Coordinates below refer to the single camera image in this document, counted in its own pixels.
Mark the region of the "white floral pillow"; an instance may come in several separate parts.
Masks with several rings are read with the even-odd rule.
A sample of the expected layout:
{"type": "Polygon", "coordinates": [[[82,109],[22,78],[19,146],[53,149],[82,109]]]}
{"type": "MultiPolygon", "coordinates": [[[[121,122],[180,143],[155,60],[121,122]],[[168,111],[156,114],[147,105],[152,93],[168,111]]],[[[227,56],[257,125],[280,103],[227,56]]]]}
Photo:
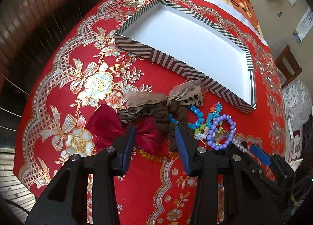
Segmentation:
{"type": "Polygon", "coordinates": [[[309,120],[312,98],[308,87],[299,80],[293,80],[282,89],[285,110],[292,131],[297,131],[309,120]]]}

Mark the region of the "striped white tray box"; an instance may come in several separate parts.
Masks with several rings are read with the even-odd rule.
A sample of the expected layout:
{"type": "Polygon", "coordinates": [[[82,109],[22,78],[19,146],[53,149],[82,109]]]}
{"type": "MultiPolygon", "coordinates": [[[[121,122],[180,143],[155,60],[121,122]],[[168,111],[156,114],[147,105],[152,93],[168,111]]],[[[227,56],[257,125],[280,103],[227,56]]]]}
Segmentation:
{"type": "Polygon", "coordinates": [[[155,0],[116,32],[119,48],[141,56],[249,113],[256,109],[250,50],[231,33],[193,10],[155,0]]]}

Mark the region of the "red floral bedspread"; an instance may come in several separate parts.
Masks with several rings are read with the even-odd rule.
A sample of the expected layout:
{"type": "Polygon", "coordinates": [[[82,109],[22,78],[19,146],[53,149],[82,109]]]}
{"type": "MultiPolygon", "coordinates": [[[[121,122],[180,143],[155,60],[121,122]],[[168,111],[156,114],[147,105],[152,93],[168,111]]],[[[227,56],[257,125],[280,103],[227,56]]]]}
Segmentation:
{"type": "MultiPolygon", "coordinates": [[[[169,93],[180,75],[117,48],[113,31],[153,0],[103,0],[62,42],[39,75],[23,112],[13,173],[39,196],[67,158],[96,153],[86,123],[101,105],[123,108],[128,91],[169,93]]],[[[201,111],[221,102],[237,123],[236,138],[284,155],[286,129],[281,84],[262,35],[220,0],[167,0],[210,19],[246,45],[253,59],[257,108],[242,113],[208,92],[201,111]]],[[[188,224],[196,178],[186,176],[165,138],[161,155],[135,146],[125,177],[115,178],[121,224],[188,224]]]]}

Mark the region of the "wall calendar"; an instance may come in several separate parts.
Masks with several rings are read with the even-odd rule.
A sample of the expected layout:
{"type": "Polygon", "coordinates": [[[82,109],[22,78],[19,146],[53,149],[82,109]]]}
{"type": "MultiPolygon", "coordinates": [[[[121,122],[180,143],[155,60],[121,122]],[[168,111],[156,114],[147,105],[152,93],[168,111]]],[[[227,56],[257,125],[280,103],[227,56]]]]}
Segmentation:
{"type": "Polygon", "coordinates": [[[305,14],[301,17],[301,20],[294,29],[293,36],[296,41],[300,43],[308,32],[311,30],[313,25],[313,12],[310,7],[306,10],[305,14]]]}

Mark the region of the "leopard print bow scrunchie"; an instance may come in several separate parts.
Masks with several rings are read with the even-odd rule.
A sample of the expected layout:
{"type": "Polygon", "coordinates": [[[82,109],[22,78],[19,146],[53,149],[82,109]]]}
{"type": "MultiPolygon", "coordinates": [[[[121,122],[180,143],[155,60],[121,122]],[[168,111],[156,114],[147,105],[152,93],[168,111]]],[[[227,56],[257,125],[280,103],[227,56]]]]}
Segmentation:
{"type": "Polygon", "coordinates": [[[117,110],[117,114],[122,122],[132,122],[135,119],[152,116],[157,131],[167,135],[169,150],[177,152],[174,137],[175,123],[171,120],[177,120],[183,125],[187,134],[193,134],[194,130],[188,127],[188,108],[202,106],[203,103],[202,82],[192,80],[173,87],[168,95],[145,91],[128,93],[126,108],[117,110]]]}

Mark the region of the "wooden slatted headboard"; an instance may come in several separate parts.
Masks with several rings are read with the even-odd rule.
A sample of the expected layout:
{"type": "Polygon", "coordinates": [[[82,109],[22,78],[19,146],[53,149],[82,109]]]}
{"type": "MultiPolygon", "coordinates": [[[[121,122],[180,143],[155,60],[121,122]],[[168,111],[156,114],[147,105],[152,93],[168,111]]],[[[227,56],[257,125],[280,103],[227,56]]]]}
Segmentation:
{"type": "Polygon", "coordinates": [[[1,146],[14,148],[32,86],[71,29],[100,0],[1,1],[1,146]]]}

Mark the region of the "dark red velvet bow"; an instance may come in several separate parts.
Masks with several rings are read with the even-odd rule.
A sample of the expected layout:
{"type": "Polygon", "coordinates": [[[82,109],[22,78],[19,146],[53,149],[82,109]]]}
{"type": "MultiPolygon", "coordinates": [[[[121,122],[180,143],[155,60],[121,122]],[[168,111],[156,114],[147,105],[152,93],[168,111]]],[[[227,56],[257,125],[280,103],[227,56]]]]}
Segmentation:
{"type": "MultiPolygon", "coordinates": [[[[137,145],[152,155],[161,155],[165,137],[155,128],[153,118],[136,119],[134,125],[137,145]]],[[[128,124],[121,122],[113,108],[102,104],[91,115],[85,129],[95,137],[95,149],[100,152],[112,145],[116,138],[122,137],[127,127],[128,124]]]]}

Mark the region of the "wooden chair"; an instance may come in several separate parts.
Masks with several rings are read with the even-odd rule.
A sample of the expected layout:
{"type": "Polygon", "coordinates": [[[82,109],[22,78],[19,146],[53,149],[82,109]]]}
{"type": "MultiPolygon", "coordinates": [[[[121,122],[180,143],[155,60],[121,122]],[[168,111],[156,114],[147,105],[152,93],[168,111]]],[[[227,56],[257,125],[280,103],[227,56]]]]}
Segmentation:
{"type": "Polygon", "coordinates": [[[281,81],[282,88],[288,86],[302,73],[302,68],[296,61],[288,44],[275,59],[275,64],[281,75],[284,77],[284,80],[281,81]]]}

